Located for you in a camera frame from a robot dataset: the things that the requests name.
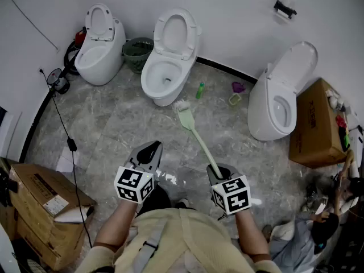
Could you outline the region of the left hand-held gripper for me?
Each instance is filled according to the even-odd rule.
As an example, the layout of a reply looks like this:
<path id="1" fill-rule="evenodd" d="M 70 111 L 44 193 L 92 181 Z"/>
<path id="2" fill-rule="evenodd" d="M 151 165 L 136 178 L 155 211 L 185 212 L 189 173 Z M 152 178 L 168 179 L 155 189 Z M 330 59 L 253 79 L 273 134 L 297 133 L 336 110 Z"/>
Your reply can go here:
<path id="1" fill-rule="evenodd" d="M 163 153 L 162 142 L 155 140 L 133 150 L 123 166 L 118 168 L 114 187 L 123 200 L 142 204 L 155 188 L 157 169 Z"/>

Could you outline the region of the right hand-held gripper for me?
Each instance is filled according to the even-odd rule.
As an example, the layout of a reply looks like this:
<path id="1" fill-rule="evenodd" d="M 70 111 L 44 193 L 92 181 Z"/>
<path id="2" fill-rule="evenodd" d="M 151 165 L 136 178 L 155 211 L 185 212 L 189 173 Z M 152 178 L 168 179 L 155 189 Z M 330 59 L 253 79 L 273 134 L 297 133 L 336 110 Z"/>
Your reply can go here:
<path id="1" fill-rule="evenodd" d="M 218 163 L 218 176 L 211 165 L 206 168 L 211 184 L 212 200 L 226 215 L 236 214 L 251 207 L 251 193 L 245 175 L 236 168 Z"/>

